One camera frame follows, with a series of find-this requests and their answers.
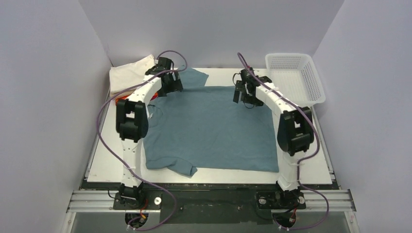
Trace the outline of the teal blue t-shirt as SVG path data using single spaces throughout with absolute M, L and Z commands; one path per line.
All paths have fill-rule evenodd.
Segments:
M 208 76 L 189 68 L 183 91 L 148 105 L 143 145 L 148 169 L 193 176 L 198 168 L 278 172 L 271 110 L 233 102 L 234 87 L 206 86 Z

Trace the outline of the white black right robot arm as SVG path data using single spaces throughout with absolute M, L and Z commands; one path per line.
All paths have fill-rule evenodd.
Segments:
M 233 101 L 242 101 L 254 107 L 267 106 L 274 121 L 276 152 L 279 167 L 275 190 L 258 194 L 259 209 L 294 209 L 304 204 L 300 193 L 299 162 L 314 141 L 312 112 L 308 107 L 294 107 L 288 103 L 272 81 L 258 77 L 251 67 L 239 72 L 240 80 L 234 81 Z

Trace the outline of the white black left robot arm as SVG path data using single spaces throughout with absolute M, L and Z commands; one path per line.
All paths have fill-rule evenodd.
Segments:
M 170 92 L 183 90 L 178 70 L 170 58 L 157 57 L 143 75 L 133 92 L 116 104 L 115 127 L 123 152 L 123 178 L 116 198 L 132 209 L 141 209 L 147 204 L 140 168 L 143 139 L 149 130 L 148 104 L 155 95 L 165 97 Z

